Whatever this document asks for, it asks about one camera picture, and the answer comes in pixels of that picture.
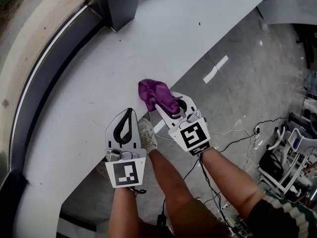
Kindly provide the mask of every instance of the sneaker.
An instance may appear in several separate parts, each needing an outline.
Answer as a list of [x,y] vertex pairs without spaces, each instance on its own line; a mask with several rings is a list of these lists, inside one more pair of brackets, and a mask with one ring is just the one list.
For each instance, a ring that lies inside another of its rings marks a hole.
[[138,127],[142,148],[145,148],[149,154],[152,150],[158,148],[158,142],[155,139],[153,126],[149,120],[141,118],[138,121]]

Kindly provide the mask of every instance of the tiled floor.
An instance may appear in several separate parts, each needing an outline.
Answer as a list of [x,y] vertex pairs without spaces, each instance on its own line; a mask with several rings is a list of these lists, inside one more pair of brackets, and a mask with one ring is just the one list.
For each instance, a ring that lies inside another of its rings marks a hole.
[[[203,78],[224,56],[228,56],[228,61],[206,84]],[[292,26],[272,25],[265,32],[261,30],[258,13],[254,10],[209,50],[172,87],[172,91],[188,95],[194,100],[207,118],[209,130],[224,133],[245,128],[252,133],[259,121],[283,117],[288,111],[300,110],[306,73],[304,51],[301,44],[296,44],[296,33]],[[152,114],[152,121],[154,125],[159,121],[157,114]],[[262,144],[253,153],[255,163],[264,153],[278,123],[261,125],[259,142],[262,141]],[[163,127],[158,134],[167,136],[167,127]],[[222,150],[229,142],[245,136],[244,131],[224,136],[211,133],[211,141]],[[185,176],[197,158],[184,153],[174,142],[158,138],[158,143],[159,150]],[[247,139],[235,143],[223,154],[243,168],[249,144],[250,140]],[[257,179],[256,164],[249,174]],[[143,182],[142,188],[148,192],[137,197],[139,215],[146,222],[156,223],[164,195],[155,180],[150,160],[145,168]],[[200,197],[203,202],[211,199],[211,191],[200,167],[194,168],[186,178],[186,183],[194,197]],[[112,195],[110,183],[92,171],[65,201],[62,211],[96,224],[109,217]],[[213,201],[206,205],[213,212],[216,211]],[[234,209],[229,207],[227,211],[232,212]]]

